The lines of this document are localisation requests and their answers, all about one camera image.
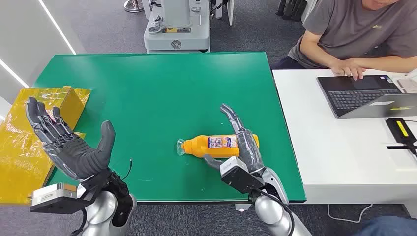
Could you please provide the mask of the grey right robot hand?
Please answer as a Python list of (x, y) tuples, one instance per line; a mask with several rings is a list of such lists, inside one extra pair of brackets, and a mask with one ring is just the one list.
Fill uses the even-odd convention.
[(234, 129), (237, 137), (239, 154), (238, 156), (228, 158), (224, 162), (214, 159), (211, 155), (205, 154), (203, 156), (204, 161), (207, 165), (217, 169), (222, 176), (225, 176), (236, 169), (239, 171), (246, 171), (256, 178), (261, 177), (265, 170), (265, 166), (258, 145), (253, 137), (253, 133), (244, 127), (242, 121), (231, 107), (223, 103), (220, 110), (227, 116)]

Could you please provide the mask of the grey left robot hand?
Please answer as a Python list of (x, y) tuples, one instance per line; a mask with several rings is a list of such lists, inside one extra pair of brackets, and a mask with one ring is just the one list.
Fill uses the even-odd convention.
[(29, 97), (26, 116), (34, 133), (42, 141), (45, 153), (70, 178), (83, 181), (108, 169), (116, 136), (109, 120), (101, 125), (98, 147), (92, 148), (73, 132), (58, 107), (53, 107), (53, 117), (50, 117), (44, 103)]

